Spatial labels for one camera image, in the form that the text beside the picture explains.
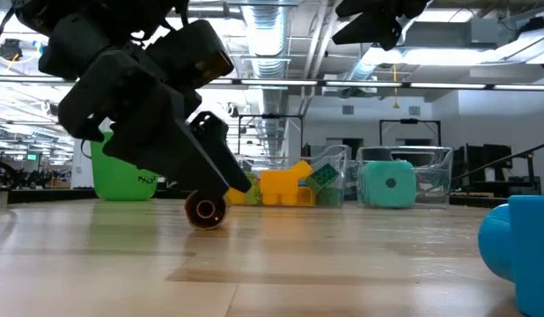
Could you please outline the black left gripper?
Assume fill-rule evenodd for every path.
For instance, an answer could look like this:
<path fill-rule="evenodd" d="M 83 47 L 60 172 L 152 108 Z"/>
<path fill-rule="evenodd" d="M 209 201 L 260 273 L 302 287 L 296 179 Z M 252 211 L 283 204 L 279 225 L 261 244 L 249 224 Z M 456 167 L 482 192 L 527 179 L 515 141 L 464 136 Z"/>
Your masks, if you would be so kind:
<path fill-rule="evenodd" d="M 228 125 L 210 111 L 188 125 L 184 99 L 129 55 L 99 56 L 59 104 L 58 121 L 74 137 L 101 142 L 99 125 L 115 122 L 103 152 L 210 198 L 251 182 L 229 149 Z"/>

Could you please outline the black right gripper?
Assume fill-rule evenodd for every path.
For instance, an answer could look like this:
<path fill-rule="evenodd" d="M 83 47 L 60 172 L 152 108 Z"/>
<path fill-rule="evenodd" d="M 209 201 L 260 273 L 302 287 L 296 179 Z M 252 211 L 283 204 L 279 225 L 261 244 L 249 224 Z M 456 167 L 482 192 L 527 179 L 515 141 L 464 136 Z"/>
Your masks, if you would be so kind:
<path fill-rule="evenodd" d="M 385 51 L 393 49 L 401 37 L 402 27 L 396 17 L 418 17 L 430 0 L 342 0 L 335 9 L 340 18 L 363 13 L 332 40 L 336 45 L 371 43 Z"/>

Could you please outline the brown cylinder toy brick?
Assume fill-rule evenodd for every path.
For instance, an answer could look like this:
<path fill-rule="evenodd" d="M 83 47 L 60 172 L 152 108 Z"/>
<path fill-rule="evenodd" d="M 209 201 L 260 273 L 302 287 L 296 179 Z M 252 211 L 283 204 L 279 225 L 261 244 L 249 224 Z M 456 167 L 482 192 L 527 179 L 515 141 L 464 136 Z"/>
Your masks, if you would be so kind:
<path fill-rule="evenodd" d="M 226 219 L 228 207 L 223 196 L 209 197 L 199 191 L 192 192 L 184 203 L 187 221 L 200 231 L 218 228 Z"/>

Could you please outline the large yellow toy block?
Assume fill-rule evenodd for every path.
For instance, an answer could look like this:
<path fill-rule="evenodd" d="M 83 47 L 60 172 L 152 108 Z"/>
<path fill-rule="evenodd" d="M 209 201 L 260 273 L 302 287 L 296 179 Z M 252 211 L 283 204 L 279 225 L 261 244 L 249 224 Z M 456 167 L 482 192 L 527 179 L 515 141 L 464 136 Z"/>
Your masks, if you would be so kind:
<path fill-rule="evenodd" d="M 291 170 L 267 170 L 261 173 L 260 191 L 265 205 L 296 205 L 298 177 Z"/>

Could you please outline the orange square toy brick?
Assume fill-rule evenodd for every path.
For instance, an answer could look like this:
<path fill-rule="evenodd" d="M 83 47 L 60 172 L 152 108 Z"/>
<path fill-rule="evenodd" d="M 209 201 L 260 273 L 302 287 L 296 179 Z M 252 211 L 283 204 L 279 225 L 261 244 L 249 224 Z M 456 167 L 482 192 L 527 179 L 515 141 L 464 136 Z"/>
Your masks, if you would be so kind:
<path fill-rule="evenodd" d="M 309 187 L 298 187 L 297 206 L 312 207 L 316 204 L 316 195 Z"/>

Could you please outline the dark green toy brick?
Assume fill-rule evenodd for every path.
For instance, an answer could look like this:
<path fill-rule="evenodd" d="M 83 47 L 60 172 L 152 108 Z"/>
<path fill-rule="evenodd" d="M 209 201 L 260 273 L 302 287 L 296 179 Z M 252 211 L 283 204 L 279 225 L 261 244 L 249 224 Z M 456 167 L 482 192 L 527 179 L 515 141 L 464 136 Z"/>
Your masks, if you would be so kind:
<path fill-rule="evenodd" d="M 319 193 L 322 189 L 335 182 L 339 176 L 339 171 L 329 163 L 321 166 L 312 172 L 306 179 L 305 184 L 313 192 Z"/>

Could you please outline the cyan foam die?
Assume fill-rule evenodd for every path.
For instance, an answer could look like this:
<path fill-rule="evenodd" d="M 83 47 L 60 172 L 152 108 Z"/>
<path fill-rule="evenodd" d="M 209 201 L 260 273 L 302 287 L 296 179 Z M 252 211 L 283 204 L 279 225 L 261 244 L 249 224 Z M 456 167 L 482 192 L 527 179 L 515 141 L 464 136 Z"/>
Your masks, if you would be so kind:
<path fill-rule="evenodd" d="M 409 208 L 416 199 L 416 173 L 407 161 L 370 161 L 362 167 L 361 202 L 370 207 Z"/>

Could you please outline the large blue toy block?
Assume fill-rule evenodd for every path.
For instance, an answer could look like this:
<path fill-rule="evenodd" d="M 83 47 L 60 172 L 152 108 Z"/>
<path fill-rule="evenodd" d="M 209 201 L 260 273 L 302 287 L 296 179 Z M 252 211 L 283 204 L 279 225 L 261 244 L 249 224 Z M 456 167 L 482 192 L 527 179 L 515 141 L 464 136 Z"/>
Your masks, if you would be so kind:
<path fill-rule="evenodd" d="M 491 272 L 515 284 L 518 310 L 544 317 L 544 195 L 514 195 L 491 210 L 478 248 Z"/>

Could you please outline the long ceiling light strip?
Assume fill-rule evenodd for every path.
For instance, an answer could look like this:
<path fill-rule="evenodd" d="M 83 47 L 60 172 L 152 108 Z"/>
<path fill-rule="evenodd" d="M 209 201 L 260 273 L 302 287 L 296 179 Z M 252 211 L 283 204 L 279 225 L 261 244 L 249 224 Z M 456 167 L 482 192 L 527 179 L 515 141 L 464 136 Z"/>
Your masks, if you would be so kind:
<path fill-rule="evenodd" d="M 339 81 L 305 79 L 242 79 L 220 78 L 207 84 L 210 87 L 255 86 L 265 87 L 333 87 L 333 88 L 391 88 L 428 90 L 483 90 L 507 92 L 544 92 L 544 85 L 518 84 L 471 84 L 471 83 L 428 83 L 428 82 L 388 82 L 388 81 Z"/>

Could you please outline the bright ceiling light panel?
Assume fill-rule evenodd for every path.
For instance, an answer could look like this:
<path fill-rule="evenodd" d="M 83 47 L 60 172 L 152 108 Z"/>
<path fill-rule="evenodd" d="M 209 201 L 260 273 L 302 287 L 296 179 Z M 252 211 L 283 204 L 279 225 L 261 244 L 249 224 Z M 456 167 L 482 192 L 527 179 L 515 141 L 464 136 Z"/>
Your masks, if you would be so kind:
<path fill-rule="evenodd" d="M 409 64 L 423 66 L 474 66 L 493 57 L 491 50 L 480 51 L 467 48 L 370 48 L 362 57 L 369 65 Z"/>

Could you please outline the white square pillar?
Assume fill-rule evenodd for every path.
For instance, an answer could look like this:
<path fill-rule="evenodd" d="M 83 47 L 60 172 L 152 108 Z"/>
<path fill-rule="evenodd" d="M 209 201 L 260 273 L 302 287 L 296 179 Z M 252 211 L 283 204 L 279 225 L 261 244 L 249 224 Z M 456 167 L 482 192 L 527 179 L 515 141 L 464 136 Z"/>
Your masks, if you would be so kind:
<path fill-rule="evenodd" d="M 92 161 L 78 148 L 74 150 L 70 186 L 72 188 L 92 188 Z"/>

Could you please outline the wide clear plastic bin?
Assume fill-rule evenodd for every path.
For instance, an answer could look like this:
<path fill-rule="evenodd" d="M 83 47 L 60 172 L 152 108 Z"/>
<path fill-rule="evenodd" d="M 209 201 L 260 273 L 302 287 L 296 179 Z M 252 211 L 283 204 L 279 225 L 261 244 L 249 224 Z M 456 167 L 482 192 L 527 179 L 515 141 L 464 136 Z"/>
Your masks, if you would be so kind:
<path fill-rule="evenodd" d="M 348 163 L 349 147 L 346 145 L 331 145 L 328 146 L 321 154 L 314 157 L 256 157 L 256 156 L 237 156 L 237 161 L 244 172 L 255 173 L 261 180 L 261 173 L 267 170 L 290 170 L 297 162 L 301 160 L 307 161 L 313 168 L 313 171 L 319 169 L 326 163 L 331 164 L 339 171 L 339 176 L 335 182 L 328 187 L 322 189 L 316 195 L 316 203 L 318 204 L 336 204 L 343 205 L 344 187 L 345 187 L 345 172 Z M 298 180 L 299 187 L 307 187 L 305 179 Z M 262 206 L 277 206 L 277 207 L 304 207 L 297 205 L 265 205 L 260 204 L 242 204 L 242 205 L 262 205 Z"/>

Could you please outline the narrow clear plastic bin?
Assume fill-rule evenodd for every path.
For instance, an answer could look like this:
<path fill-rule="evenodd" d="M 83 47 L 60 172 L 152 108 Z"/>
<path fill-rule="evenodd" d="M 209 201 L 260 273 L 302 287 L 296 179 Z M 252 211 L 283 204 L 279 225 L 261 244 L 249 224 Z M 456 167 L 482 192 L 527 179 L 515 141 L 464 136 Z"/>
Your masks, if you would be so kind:
<path fill-rule="evenodd" d="M 360 185 L 362 167 L 370 161 L 407 161 L 416 173 L 415 204 L 409 208 L 445 208 L 449 203 L 452 184 L 453 150 L 434 146 L 372 146 L 357 152 L 357 198 L 361 202 Z"/>

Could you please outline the black equipment rack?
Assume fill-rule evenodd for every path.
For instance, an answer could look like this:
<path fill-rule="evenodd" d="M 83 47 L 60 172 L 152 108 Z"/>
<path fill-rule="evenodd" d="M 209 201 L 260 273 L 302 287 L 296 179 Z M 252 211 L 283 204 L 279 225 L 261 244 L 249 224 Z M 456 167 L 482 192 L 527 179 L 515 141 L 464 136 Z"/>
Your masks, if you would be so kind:
<path fill-rule="evenodd" d="M 502 198 L 542 194 L 533 154 L 514 155 L 510 146 L 500 144 L 466 144 L 455 150 L 452 191 Z"/>

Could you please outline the black gantry frame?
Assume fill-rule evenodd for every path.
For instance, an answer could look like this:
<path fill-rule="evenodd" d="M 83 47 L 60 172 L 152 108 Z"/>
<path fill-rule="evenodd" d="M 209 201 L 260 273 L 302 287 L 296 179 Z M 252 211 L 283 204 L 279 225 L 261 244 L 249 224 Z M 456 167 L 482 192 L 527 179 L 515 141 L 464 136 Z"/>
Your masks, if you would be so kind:
<path fill-rule="evenodd" d="M 433 131 L 433 134 L 435 134 L 437 136 L 437 146 L 438 147 L 441 147 L 442 146 L 442 123 L 441 121 L 438 121 L 438 120 L 418 120 L 418 119 L 414 119 L 414 118 L 407 118 L 407 119 L 382 119 L 382 120 L 379 120 L 379 145 L 382 146 L 384 145 L 384 131 L 383 131 L 383 125 L 386 123 L 386 122 L 391 122 L 391 123 L 399 123 L 399 124 L 405 124 L 405 125 L 416 125 L 416 124 L 419 124 L 419 123 L 422 123 L 424 124 L 425 126 L 428 127 L 428 123 L 432 123 L 432 124 L 435 124 L 437 126 L 437 130 L 434 132 Z"/>

